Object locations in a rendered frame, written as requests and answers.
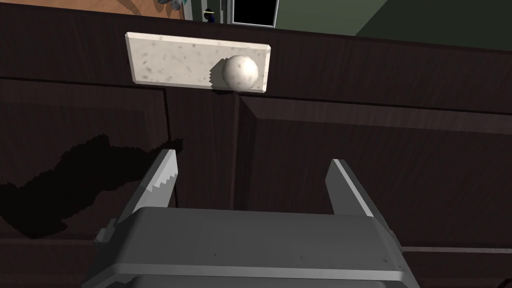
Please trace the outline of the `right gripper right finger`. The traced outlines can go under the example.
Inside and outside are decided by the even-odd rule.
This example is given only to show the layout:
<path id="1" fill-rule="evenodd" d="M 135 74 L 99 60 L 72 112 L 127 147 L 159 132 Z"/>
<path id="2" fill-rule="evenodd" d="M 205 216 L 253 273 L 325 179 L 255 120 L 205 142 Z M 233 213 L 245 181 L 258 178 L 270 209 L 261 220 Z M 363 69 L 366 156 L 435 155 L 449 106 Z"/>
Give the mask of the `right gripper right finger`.
<path id="1" fill-rule="evenodd" d="M 331 161 L 325 184 L 335 215 L 373 217 L 385 229 L 388 228 L 382 214 L 344 160 Z"/>

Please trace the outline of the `white speckled stone door knob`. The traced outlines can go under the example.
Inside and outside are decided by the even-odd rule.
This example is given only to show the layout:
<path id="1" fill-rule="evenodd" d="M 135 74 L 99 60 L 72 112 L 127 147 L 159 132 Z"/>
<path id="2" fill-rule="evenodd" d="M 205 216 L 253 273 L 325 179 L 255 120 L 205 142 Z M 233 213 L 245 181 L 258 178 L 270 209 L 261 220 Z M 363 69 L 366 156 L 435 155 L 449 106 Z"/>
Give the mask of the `white speckled stone door knob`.
<path id="1" fill-rule="evenodd" d="M 269 44 L 127 32 L 136 84 L 264 93 Z"/>

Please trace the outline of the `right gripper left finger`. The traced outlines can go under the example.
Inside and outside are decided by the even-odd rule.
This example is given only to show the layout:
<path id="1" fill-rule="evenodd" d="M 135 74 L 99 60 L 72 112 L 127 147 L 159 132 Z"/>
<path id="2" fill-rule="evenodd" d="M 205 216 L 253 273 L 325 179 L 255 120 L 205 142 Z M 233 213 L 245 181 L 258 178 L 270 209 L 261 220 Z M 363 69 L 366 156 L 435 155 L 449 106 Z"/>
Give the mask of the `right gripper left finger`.
<path id="1" fill-rule="evenodd" d="M 168 207 L 177 176 L 176 151 L 174 149 L 161 150 L 127 202 L 117 223 L 122 222 L 140 208 Z"/>

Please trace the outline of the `dark brown wooden door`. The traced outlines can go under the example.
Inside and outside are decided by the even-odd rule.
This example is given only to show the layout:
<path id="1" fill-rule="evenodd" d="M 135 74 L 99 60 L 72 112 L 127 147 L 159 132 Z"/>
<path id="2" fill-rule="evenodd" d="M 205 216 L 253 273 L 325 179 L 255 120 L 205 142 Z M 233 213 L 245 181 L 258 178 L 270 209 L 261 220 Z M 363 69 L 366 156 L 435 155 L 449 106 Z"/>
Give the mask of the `dark brown wooden door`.
<path id="1" fill-rule="evenodd" d="M 269 44 L 264 94 L 137 85 L 127 32 Z M 421 288 L 512 288 L 512 52 L 0 3 L 0 185 L 184 140 L 179 208 L 329 214 L 345 160 Z"/>

